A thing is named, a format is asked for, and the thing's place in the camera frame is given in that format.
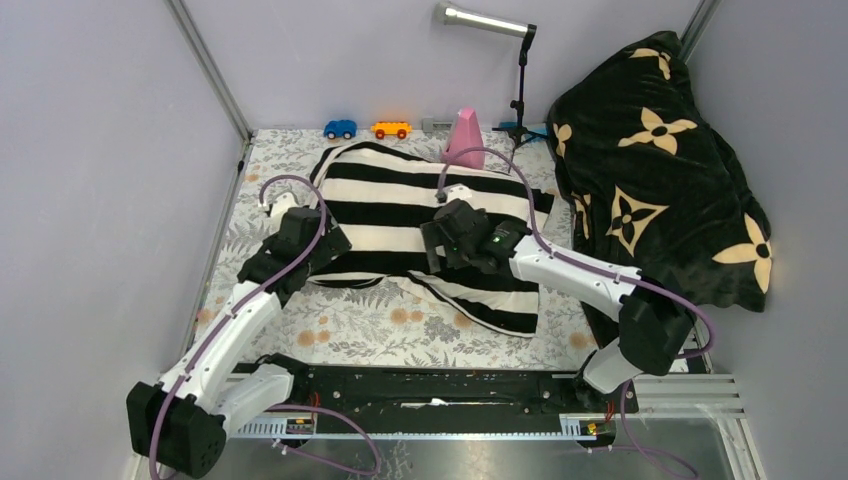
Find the pink metronome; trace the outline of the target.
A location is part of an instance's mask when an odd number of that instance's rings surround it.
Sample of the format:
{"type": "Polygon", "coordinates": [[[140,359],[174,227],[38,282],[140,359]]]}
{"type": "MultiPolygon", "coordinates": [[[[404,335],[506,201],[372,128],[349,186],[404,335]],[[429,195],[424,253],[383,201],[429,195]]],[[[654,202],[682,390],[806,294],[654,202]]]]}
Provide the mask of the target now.
{"type": "Polygon", "coordinates": [[[451,127],[440,160],[442,163],[482,170],[485,166],[485,153],[471,148],[483,146],[476,111],[471,107],[464,107],[459,110],[451,127]]]}

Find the silver flashlight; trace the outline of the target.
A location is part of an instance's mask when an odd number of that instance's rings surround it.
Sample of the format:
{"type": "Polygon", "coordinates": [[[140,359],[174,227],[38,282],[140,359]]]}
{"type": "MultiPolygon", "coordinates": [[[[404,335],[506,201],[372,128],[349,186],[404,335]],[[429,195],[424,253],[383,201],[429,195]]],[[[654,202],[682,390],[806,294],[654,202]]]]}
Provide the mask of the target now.
{"type": "Polygon", "coordinates": [[[523,141],[521,137],[527,132],[524,128],[526,66],[528,64],[529,51],[537,34],[537,26],[535,24],[518,23],[516,21],[474,12],[447,1],[437,4],[434,9],[434,18],[437,22],[444,25],[465,26],[521,39],[521,46],[518,53],[518,98],[510,102],[510,109],[516,114],[517,127],[506,133],[513,141],[513,147],[515,149],[531,141],[523,141]]]}

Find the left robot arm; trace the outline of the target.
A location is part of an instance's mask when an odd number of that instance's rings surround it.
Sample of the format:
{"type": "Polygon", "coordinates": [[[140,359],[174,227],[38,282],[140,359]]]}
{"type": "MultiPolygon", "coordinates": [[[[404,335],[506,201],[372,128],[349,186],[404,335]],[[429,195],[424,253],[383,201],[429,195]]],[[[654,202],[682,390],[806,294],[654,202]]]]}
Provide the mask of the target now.
{"type": "Polygon", "coordinates": [[[127,395],[131,446],[151,468],[200,479],[231,434],[264,408],[276,401],[296,411],[309,401],[308,381],[283,367],[262,367],[225,386],[248,343],[281,316],[312,274],[351,248],[325,206],[290,207],[273,218],[277,231],[243,263],[205,333],[155,384],[139,382],[127,395]]]}

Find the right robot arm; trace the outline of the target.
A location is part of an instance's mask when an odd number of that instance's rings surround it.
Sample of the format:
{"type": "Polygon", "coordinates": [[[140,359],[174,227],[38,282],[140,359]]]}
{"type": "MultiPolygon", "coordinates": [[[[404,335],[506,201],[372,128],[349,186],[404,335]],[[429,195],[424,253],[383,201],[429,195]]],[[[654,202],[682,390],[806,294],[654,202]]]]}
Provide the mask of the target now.
{"type": "Polygon", "coordinates": [[[668,272],[646,273],[564,249],[533,223],[494,224],[482,209],[454,199],[420,226],[428,267],[474,267],[577,298],[613,320],[616,338],[590,356],[573,386],[575,402],[597,412],[613,391],[641,374],[663,376],[682,358],[699,313],[668,272]]]}

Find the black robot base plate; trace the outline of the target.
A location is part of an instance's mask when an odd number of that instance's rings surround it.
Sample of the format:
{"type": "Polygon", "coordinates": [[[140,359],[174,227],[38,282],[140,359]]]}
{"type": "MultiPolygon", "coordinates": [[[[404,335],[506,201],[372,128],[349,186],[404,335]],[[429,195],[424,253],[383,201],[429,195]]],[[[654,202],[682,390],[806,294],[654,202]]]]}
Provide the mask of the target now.
{"type": "Polygon", "coordinates": [[[639,409],[633,389],[596,394],[572,372],[329,365],[295,367],[285,402],[324,408],[319,434],[350,433],[338,412],[373,436],[555,434],[566,417],[639,409]]]}

